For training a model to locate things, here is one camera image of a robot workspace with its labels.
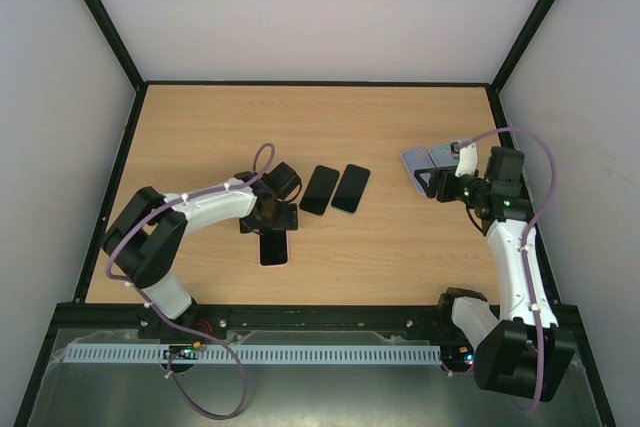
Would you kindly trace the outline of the lilac phone case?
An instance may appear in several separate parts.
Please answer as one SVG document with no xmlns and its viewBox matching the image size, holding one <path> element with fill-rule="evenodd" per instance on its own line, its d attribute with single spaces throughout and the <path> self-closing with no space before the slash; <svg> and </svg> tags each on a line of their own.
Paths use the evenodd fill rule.
<svg viewBox="0 0 640 427">
<path fill-rule="evenodd" d="M 414 178 L 413 172 L 416 169 L 435 167 L 431 161 L 428 151 L 424 147 L 407 149 L 401 152 L 401 159 L 416 191 L 420 195 L 424 195 L 422 188 Z"/>
</svg>

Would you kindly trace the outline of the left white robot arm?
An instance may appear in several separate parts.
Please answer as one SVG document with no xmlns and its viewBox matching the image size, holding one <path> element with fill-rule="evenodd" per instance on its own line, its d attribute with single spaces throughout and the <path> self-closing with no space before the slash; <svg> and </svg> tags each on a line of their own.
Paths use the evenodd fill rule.
<svg viewBox="0 0 640 427">
<path fill-rule="evenodd" d="M 301 188 L 297 172 L 282 162 L 271 172 L 247 171 L 227 181 L 183 194 L 144 187 L 107 230 L 102 249 L 125 280 L 170 320 L 194 304 L 171 272 L 183 238 L 236 219 L 242 234 L 286 233 L 298 228 L 297 206 L 287 197 Z"/>
</svg>

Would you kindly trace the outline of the teal phone black screen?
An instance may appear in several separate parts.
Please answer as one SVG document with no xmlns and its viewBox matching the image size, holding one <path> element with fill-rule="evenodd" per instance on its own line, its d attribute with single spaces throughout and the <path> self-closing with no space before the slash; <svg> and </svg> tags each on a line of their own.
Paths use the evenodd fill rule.
<svg viewBox="0 0 640 427">
<path fill-rule="evenodd" d="M 370 178 L 370 170 L 348 164 L 336 188 L 331 206 L 339 211 L 354 214 Z"/>
</svg>

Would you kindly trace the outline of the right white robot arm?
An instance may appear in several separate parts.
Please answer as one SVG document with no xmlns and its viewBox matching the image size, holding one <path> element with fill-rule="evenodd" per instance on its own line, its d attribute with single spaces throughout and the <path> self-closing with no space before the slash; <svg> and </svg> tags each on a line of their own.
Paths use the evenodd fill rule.
<svg viewBox="0 0 640 427">
<path fill-rule="evenodd" d="M 421 193 L 441 203 L 459 201 L 479 219 L 496 263 L 500 308 L 494 314 L 483 294 L 449 288 L 440 298 L 437 329 L 450 339 L 465 335 L 474 351 L 479 388 L 528 398 L 533 406 L 549 402 L 576 344 L 560 328 L 544 290 L 534 213 L 520 195 L 525 155 L 494 147 L 480 174 L 475 145 L 452 145 L 450 150 L 456 164 L 425 161 L 408 171 Z"/>
</svg>

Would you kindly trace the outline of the light blue phone case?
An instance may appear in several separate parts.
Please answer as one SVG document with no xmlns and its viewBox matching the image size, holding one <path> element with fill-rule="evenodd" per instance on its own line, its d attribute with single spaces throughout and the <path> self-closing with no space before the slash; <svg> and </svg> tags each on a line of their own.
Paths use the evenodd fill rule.
<svg viewBox="0 0 640 427">
<path fill-rule="evenodd" d="M 456 167 L 458 165 L 459 159 L 452 152 L 450 143 L 434 146 L 429 149 L 428 153 L 435 167 Z"/>
</svg>

